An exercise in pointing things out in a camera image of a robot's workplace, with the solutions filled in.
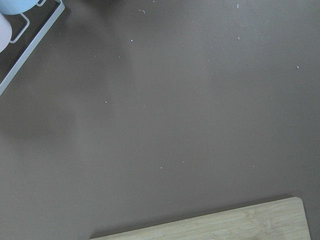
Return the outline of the white cup rack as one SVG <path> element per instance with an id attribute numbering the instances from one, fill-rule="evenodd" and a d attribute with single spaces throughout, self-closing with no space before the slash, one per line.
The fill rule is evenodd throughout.
<path id="1" fill-rule="evenodd" d="M 59 18 L 59 16 L 65 10 L 65 5 L 64 5 L 63 1 L 55 0 L 54 2 L 56 3 L 56 7 L 52 11 L 52 13 L 49 15 L 48 19 L 37 30 L 36 34 L 32 37 L 32 39 L 27 42 L 27 45 L 23 49 L 23 51 L 20 54 L 20 56 L 14 58 L 14 63 L 10 65 L 10 69 L 6 71 L 6 75 L 4 77 L 0 78 L 0 93 L 1 94 L 6 90 L 6 88 L 10 84 L 10 82 L 13 80 L 13 78 L 18 73 L 20 68 L 23 66 L 23 64 L 26 62 L 26 60 L 29 58 L 31 53 L 35 50 L 35 48 L 38 46 L 38 44 L 43 39 L 43 37 L 46 35 L 46 33 L 54 25 L 56 20 Z M 39 7 L 40 8 L 45 3 L 46 3 L 45 0 L 38 0 L 38 3 L 34 7 Z M 8 45 L 17 43 L 19 41 L 19 39 L 22 37 L 22 35 L 27 31 L 28 27 L 30 26 L 31 21 L 26 16 L 26 14 L 25 14 L 26 12 L 20 13 L 20 14 L 15 14 L 15 15 L 5 15 L 5 14 L 3 14 L 4 17 L 6 17 L 6 16 L 20 16 L 25 21 L 24 27 L 20 30 L 19 33 L 17 33 L 16 36 L 13 36 L 13 27 L 11 25 L 12 37 L 11 37 L 10 43 Z"/>

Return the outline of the bamboo cutting board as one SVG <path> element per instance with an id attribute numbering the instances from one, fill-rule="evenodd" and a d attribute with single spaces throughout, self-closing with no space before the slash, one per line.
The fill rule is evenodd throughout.
<path id="1" fill-rule="evenodd" d="M 242 204 L 202 215 L 98 230 L 92 240 L 310 240 L 303 200 L 296 196 Z"/>

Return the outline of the pink cup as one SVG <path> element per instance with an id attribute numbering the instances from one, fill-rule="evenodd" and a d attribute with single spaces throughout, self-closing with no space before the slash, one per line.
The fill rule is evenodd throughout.
<path id="1" fill-rule="evenodd" d="M 12 38 L 12 26 L 5 16 L 0 14 L 0 52 L 10 43 Z"/>

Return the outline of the light blue cup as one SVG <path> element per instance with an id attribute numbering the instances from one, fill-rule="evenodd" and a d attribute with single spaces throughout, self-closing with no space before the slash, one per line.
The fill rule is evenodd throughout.
<path id="1" fill-rule="evenodd" d="M 0 0 L 0 12 L 3 15 L 18 15 L 33 8 L 38 0 Z"/>

